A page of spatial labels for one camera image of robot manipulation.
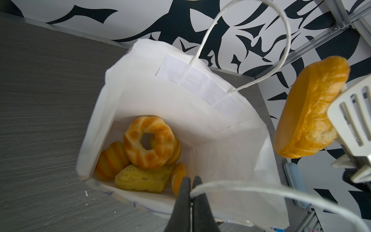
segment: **gray table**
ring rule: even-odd
[[[0,17],[1,231],[163,231],[78,180],[75,164],[104,73],[125,48]],[[218,72],[234,86],[251,79]],[[257,85],[240,91],[273,136]],[[276,156],[280,178],[286,159]],[[287,200],[294,231],[306,211]],[[222,231],[261,231],[223,223]]]

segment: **bread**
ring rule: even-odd
[[[128,165],[130,161],[125,156],[124,144],[114,142],[107,150],[101,152],[94,173],[100,180],[113,180]]]
[[[151,138],[150,138],[150,144],[151,144],[151,149],[154,149],[156,147],[156,137],[155,135],[152,135]],[[172,163],[175,163],[176,161],[178,161],[178,159],[180,158],[180,155],[182,154],[182,147],[179,143],[179,140],[177,137],[175,137],[175,140],[174,140],[174,149],[173,149],[173,154],[171,155],[171,157],[166,161],[165,164],[172,164]]]
[[[303,69],[292,86],[278,122],[274,151],[286,158],[314,155],[337,137],[326,115],[348,80],[345,58],[330,56]]]
[[[141,139],[145,133],[155,134],[156,147],[146,150]],[[158,169],[173,154],[175,137],[170,127],[159,117],[142,116],[134,120],[124,135],[127,158],[142,169]]]
[[[159,169],[141,169],[133,164],[115,177],[119,189],[161,193],[169,182],[175,164],[164,165]]]
[[[186,166],[184,163],[178,163],[171,174],[171,188],[175,196],[178,196],[180,184],[185,176],[187,176]]]

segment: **bread roll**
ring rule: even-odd
[[[178,163],[171,174],[171,188],[175,196],[178,196],[183,177],[187,176],[184,163]]]
[[[119,189],[161,193],[169,182],[175,164],[163,165],[159,169],[141,169],[129,165],[115,177]]]
[[[303,69],[292,86],[278,122],[274,151],[286,158],[311,156],[330,145],[337,134],[326,115],[348,80],[345,58],[330,56]]]
[[[100,180],[113,180],[128,165],[130,161],[125,155],[124,143],[114,142],[101,152],[94,172]]]

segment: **paper bag handle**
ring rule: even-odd
[[[190,197],[191,199],[193,199],[196,196],[204,193],[218,191],[245,191],[245,192],[269,193],[291,199],[296,199],[299,201],[312,203],[313,205],[323,207],[333,213],[337,213],[346,220],[352,222],[355,225],[357,231],[370,232],[370,229],[368,228],[366,223],[358,215],[356,215],[349,209],[334,204],[329,200],[323,199],[322,197],[311,196],[307,193],[299,192],[297,190],[293,190],[284,186],[267,186],[257,183],[248,183],[245,181],[232,181],[232,180],[211,181],[196,186],[191,191]],[[261,226],[259,224],[255,225],[261,227],[262,229],[265,229],[266,231],[273,231],[272,229],[265,228],[264,226]]]
[[[225,7],[222,8],[222,10],[216,15],[214,21],[211,23],[209,29],[207,30],[204,38],[202,39],[202,43],[200,45],[200,47],[198,48],[198,51],[196,53],[196,55],[194,56],[194,58],[191,60],[190,62],[190,65],[193,66],[193,64],[196,62],[196,60],[199,58],[200,54],[201,54],[201,51],[206,43],[206,40],[207,38],[209,37],[209,34],[211,32],[211,30],[213,29],[213,27],[216,25],[216,23],[218,22],[218,20],[220,19],[220,17],[222,16],[222,14],[224,12],[227,11],[227,9],[231,6],[233,6],[234,4],[240,2],[240,1],[243,1],[243,0],[232,0],[231,2],[229,2],[228,4],[226,4]],[[287,58],[287,55],[289,54],[289,51],[290,51],[290,46],[291,46],[291,29],[290,29],[290,25],[289,25],[289,21],[288,21],[288,18],[286,16],[286,13],[281,10],[281,8],[276,4],[274,3],[272,0],[259,0],[261,2],[263,2],[264,4],[266,5],[269,5],[271,6],[277,13],[279,16],[282,17],[282,20],[285,24],[285,28],[286,28],[286,31],[287,31],[287,40],[286,40],[286,47],[283,51],[283,55],[281,57],[281,59],[279,60],[279,62],[277,63],[277,66],[275,68],[273,68],[269,73],[267,73],[266,75],[262,76],[261,78],[259,79],[256,79],[250,83],[247,83],[245,85],[242,85],[240,87],[238,87],[237,89],[233,89],[233,90],[230,90],[228,93],[233,93],[233,92],[236,92],[238,90],[241,90],[241,89],[244,89],[246,87],[249,87],[253,84],[256,84],[264,79],[267,79],[268,77],[270,77],[271,75],[273,75],[274,73],[276,73],[284,64],[284,62],[286,61],[286,58]]]

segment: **donut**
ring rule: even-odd
[[[156,146],[146,150],[141,139],[145,133],[155,135]],[[170,127],[159,117],[142,116],[134,120],[124,135],[127,158],[142,169],[158,169],[171,157],[175,137]]]
[[[155,138],[155,135],[152,135],[151,138],[150,138],[150,143],[151,143],[151,149],[155,148],[156,147],[156,138]],[[173,154],[171,155],[171,157],[166,161],[165,164],[172,164],[172,163],[175,163],[176,161],[178,161],[180,155],[182,154],[182,147],[179,143],[179,140],[177,137],[175,137],[175,141],[174,141],[174,149],[173,149]]]
[[[178,196],[180,184],[185,176],[187,172],[184,163],[178,163],[171,174],[171,188],[175,196]]]
[[[125,156],[122,142],[112,143],[108,149],[101,152],[95,166],[95,174],[100,180],[113,180],[124,168],[130,165]]]

